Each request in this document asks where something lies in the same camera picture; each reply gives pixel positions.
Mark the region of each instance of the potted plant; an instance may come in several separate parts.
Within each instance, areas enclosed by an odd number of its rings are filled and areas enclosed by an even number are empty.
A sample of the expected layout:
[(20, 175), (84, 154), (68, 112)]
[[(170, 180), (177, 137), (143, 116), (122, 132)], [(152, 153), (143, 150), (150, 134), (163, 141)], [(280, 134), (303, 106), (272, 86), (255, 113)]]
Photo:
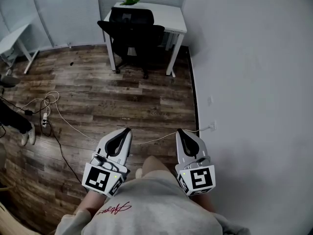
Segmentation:
[(134, 5), (138, 3), (140, 0), (124, 0), (121, 5)]

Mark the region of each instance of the sneaker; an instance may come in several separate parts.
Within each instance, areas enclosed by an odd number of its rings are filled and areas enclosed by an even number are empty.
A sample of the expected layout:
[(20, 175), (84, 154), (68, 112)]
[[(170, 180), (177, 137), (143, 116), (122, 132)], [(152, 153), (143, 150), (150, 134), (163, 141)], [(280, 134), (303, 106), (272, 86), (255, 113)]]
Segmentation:
[(30, 124), (31, 124), (31, 130), (28, 132), (29, 142), (31, 144), (34, 144), (36, 140), (35, 126), (32, 122)]
[(26, 145), (27, 139), (28, 139), (28, 132), (26, 132), (25, 134), (22, 134), (22, 142), (21, 142), (22, 146)]
[(142, 177), (142, 168), (137, 169), (135, 177), (136, 178), (141, 178)]

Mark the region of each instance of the sleeve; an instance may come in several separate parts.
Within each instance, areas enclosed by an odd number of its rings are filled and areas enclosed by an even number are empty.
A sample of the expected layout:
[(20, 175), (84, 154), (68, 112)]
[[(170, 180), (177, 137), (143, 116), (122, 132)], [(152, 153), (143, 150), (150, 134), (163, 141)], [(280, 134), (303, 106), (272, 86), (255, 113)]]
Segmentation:
[(250, 230), (248, 228), (242, 227), (240, 225), (233, 224), (229, 222), (226, 218), (224, 218), (222, 215), (219, 215), (217, 213), (213, 213), (213, 216), (216, 218), (216, 220), (219, 222), (223, 229), (223, 235), (225, 234), (234, 234), (234, 235), (251, 235)]
[(56, 235), (80, 235), (83, 228), (91, 221), (87, 210), (78, 211), (76, 215), (65, 215), (59, 223)]

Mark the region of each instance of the white desk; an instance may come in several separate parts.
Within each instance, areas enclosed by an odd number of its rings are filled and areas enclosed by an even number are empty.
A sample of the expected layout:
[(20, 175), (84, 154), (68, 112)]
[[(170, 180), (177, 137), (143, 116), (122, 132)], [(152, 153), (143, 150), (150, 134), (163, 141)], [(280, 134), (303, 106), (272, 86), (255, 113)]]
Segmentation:
[(27, 73), (29, 67), (31, 66), (32, 62), (34, 61), (34, 59), (38, 53), (38, 51), (36, 51), (35, 54), (31, 57), (31, 55), (28, 53), (25, 45), (20, 40), (20, 36), (22, 35), (22, 33), (26, 30), (26, 28), (28, 26), (29, 26), (29, 24), (26, 24), (26, 25), (22, 26), (21, 28), (18, 28), (17, 30), (11, 32), (9, 35), (7, 35), (5, 38), (3, 38), (0, 42), (0, 55), (9, 51), (15, 43), (18, 44), (21, 51), (24, 53), (24, 55), (29, 60), (29, 63), (28, 63), (28, 65), (24, 71), (25, 74)]
[[(165, 32), (170, 32), (178, 35), (177, 42), (175, 44), (175, 48), (172, 53), (172, 57), (170, 60), (170, 63), (167, 67), (166, 70), (166, 75), (172, 74), (173, 77), (175, 77), (175, 74), (173, 72), (173, 65), (176, 60), (181, 42), (184, 38), (184, 35), (187, 32), (187, 28), (185, 25), (184, 18), (182, 16), (182, 12), (180, 8), (178, 7), (173, 7), (173, 6), (168, 6), (168, 5), (162, 5), (162, 4), (154, 4), (154, 3), (144, 3), (144, 2), (139, 2), (131, 6), (125, 6), (125, 5), (120, 5), (121, 2), (117, 2), (114, 7), (122, 7), (122, 8), (135, 8), (135, 9), (148, 9), (151, 10), (153, 13), (153, 17), (155, 20), (155, 25), (160, 25), (165, 28)], [(109, 21), (111, 12), (106, 16), (104, 21)], [(112, 51), (112, 40), (110, 36), (104, 32), (105, 38), (106, 38), (106, 44), (108, 47), (108, 53), (109, 53), (109, 58), (110, 58), (110, 63), (112, 70), (115, 70), (115, 60), (114, 60), (114, 53)]]

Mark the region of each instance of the white shoe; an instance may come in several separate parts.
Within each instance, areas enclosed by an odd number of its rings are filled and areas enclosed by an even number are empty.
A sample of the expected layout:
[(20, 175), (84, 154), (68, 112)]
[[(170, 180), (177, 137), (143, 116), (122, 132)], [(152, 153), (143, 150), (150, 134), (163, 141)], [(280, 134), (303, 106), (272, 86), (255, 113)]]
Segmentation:
[(21, 142), (22, 146), (26, 145), (27, 139), (28, 139), (28, 132), (26, 132), (25, 134), (22, 134), (22, 142)]
[(136, 178), (142, 178), (142, 168), (137, 169), (135, 177)]
[(35, 126), (32, 122), (30, 124), (31, 124), (31, 130), (28, 132), (29, 142), (31, 144), (34, 144), (36, 140)]

